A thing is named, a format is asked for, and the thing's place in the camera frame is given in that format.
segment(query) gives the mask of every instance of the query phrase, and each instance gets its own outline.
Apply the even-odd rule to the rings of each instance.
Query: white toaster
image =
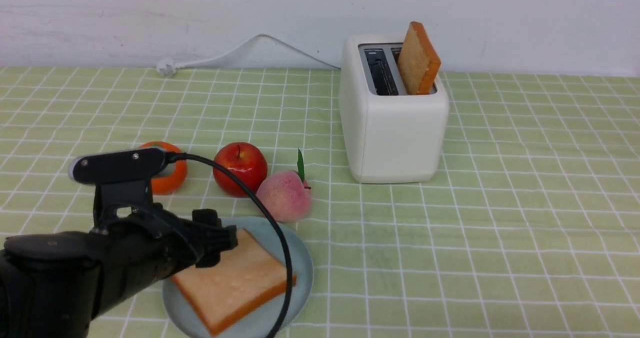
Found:
[[[439,76],[429,94],[407,94],[396,64],[404,38],[354,35],[343,46],[338,105],[359,183],[426,182],[438,169],[449,95]]]

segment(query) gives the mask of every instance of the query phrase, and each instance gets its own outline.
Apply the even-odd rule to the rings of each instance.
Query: pink peach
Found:
[[[311,210],[311,187],[293,170],[268,176],[256,196],[278,222],[295,222]]]

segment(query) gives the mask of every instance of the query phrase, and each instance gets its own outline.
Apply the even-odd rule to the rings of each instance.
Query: green leaf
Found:
[[[305,181],[305,163],[300,149],[297,150],[297,175],[300,176],[300,181]]]

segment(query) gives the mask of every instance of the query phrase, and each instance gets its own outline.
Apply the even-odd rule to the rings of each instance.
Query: white power cord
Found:
[[[298,49],[294,46],[292,46],[291,44],[288,44],[287,42],[283,41],[282,39],[278,39],[276,37],[274,37],[273,35],[269,35],[267,33],[259,33],[254,35],[253,37],[250,37],[249,39],[245,39],[244,41],[242,41],[240,44],[238,44],[237,46],[235,46],[233,49],[226,51],[222,54],[219,54],[215,57],[210,57],[210,58],[203,58],[203,59],[199,59],[199,60],[192,60],[191,62],[178,62],[176,63],[172,58],[163,58],[162,60],[160,60],[160,62],[158,62],[155,65],[155,70],[157,70],[158,73],[160,73],[162,76],[173,76],[174,74],[176,74],[176,72],[178,71],[178,69],[184,69],[187,67],[193,67],[196,65],[202,65],[204,63],[209,63],[209,62],[214,62],[217,61],[221,58],[224,58],[226,56],[228,56],[229,54],[237,51],[238,49],[240,49],[240,47],[244,46],[245,44],[251,42],[252,40],[258,38],[258,37],[267,37],[267,38],[271,38],[273,40],[276,40],[278,42],[281,42],[281,44],[284,44],[285,46],[288,46],[291,49],[294,49],[295,51],[298,51],[302,54],[304,54],[305,56],[311,57],[314,60],[320,62],[320,63],[324,63],[325,65],[332,67],[334,69],[340,69],[340,67],[335,66],[333,64],[330,64],[324,60],[318,59],[314,56],[312,56],[309,53],[306,53],[306,51],[303,51],[302,49]]]

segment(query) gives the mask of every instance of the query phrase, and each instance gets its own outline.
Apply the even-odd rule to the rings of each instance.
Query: orange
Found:
[[[161,147],[165,151],[181,153],[180,148],[173,144],[163,142],[161,140],[155,140],[153,142],[147,142],[142,144],[140,148],[144,147]],[[173,163],[174,170],[169,175],[158,175],[151,178],[151,192],[154,195],[170,195],[175,192],[187,178],[187,162],[185,160],[178,160]],[[170,165],[165,168],[165,172],[169,170]]]

